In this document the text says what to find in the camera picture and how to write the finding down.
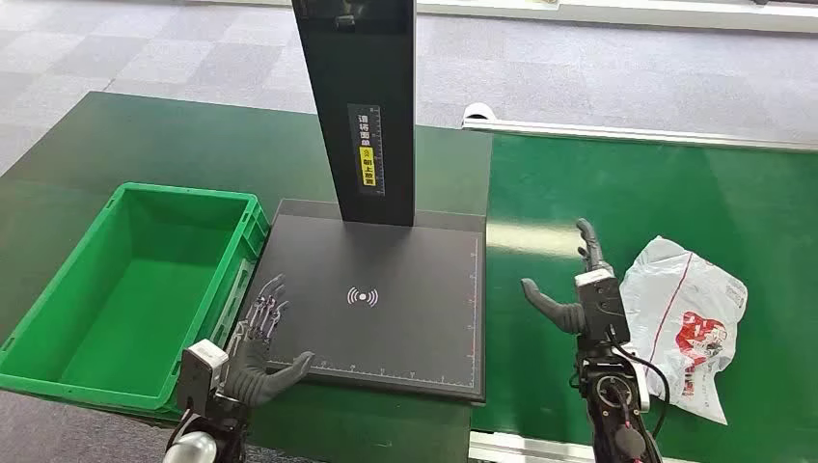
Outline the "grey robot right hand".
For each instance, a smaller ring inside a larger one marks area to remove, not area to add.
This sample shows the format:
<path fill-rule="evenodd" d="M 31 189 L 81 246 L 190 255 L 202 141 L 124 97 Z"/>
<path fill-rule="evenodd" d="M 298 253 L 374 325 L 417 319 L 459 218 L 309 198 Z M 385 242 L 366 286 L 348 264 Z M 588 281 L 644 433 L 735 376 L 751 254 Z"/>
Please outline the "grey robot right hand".
<path fill-rule="evenodd" d="M 605 268 L 613 273 L 613 268 L 604 260 L 601 245 L 592 224 L 585 218 L 579 218 L 576 228 L 585 245 L 578 247 L 585 271 Z M 563 304 L 542 293 L 537 284 L 529 278 L 520 280 L 521 288 L 529 303 L 551 320 L 561 331 L 578 335 L 586 328 L 586 317 L 580 303 Z"/>

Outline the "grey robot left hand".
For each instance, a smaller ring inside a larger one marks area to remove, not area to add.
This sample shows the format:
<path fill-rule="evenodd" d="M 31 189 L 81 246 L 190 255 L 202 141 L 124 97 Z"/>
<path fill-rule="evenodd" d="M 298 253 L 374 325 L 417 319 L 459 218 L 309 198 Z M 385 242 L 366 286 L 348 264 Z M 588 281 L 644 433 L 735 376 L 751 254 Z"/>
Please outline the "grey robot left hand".
<path fill-rule="evenodd" d="M 299 382 L 314 362 L 314 354 L 304 351 L 289 366 L 273 373 L 267 371 L 273 334 L 288 307 L 285 278 L 279 274 L 262 286 L 246 316 L 236 324 L 228 345 L 222 394 L 250 408 L 269 402 Z"/>

